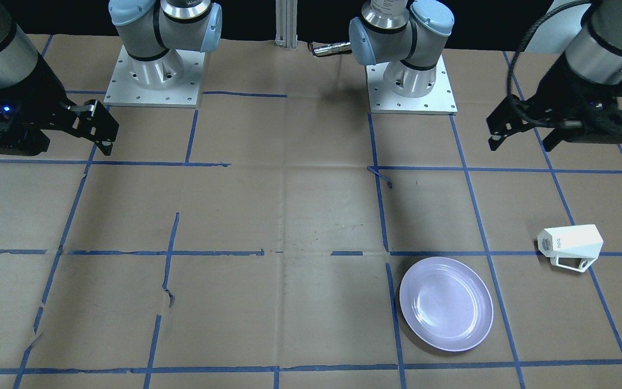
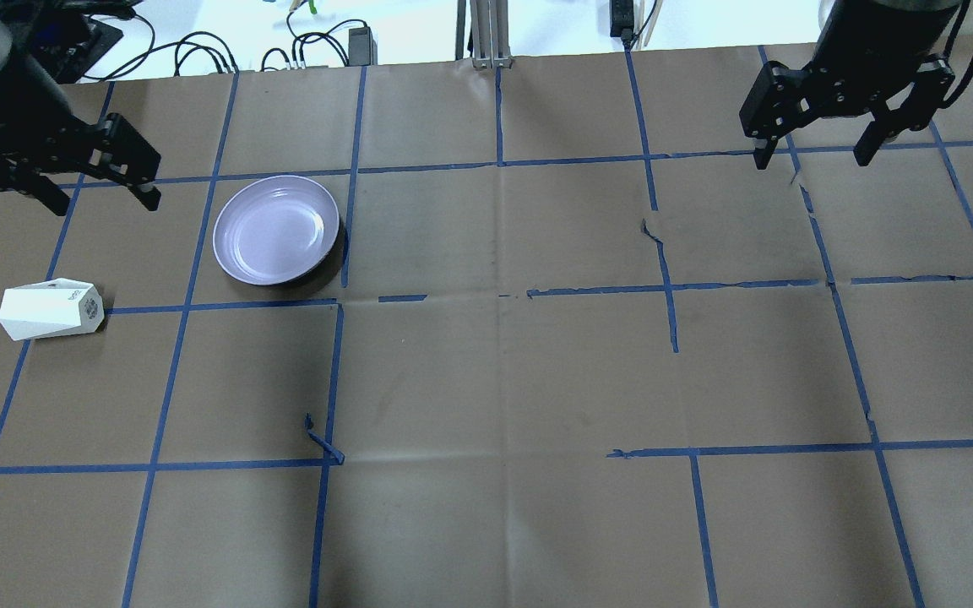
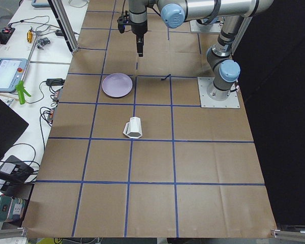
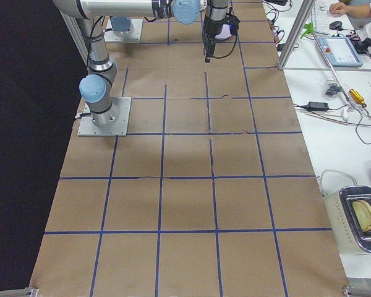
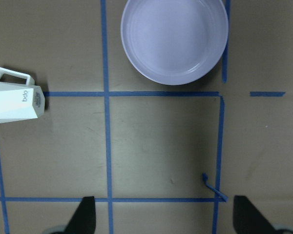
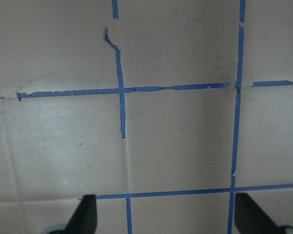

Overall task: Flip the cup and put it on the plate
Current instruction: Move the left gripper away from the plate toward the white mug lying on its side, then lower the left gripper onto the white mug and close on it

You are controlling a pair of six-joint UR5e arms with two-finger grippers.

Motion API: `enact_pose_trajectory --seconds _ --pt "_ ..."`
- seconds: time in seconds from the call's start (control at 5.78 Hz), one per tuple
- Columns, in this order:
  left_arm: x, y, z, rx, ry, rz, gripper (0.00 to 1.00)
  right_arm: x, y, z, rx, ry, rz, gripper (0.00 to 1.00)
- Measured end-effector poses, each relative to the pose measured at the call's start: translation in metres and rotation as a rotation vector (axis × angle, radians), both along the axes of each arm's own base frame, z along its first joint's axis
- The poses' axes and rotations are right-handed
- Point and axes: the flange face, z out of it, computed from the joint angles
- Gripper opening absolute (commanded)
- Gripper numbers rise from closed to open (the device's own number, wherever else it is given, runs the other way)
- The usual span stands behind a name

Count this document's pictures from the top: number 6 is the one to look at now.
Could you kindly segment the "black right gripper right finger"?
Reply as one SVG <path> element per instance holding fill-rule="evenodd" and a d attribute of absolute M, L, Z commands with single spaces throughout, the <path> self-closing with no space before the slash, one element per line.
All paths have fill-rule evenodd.
<path fill-rule="evenodd" d="M 284 233 L 247 193 L 235 194 L 234 223 L 240 234 Z"/>

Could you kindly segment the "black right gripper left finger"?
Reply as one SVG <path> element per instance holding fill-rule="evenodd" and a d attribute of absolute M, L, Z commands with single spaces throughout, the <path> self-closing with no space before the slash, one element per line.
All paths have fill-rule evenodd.
<path fill-rule="evenodd" d="M 97 229 L 97 203 L 95 195 L 84 195 L 70 221 L 65 234 L 94 234 Z"/>

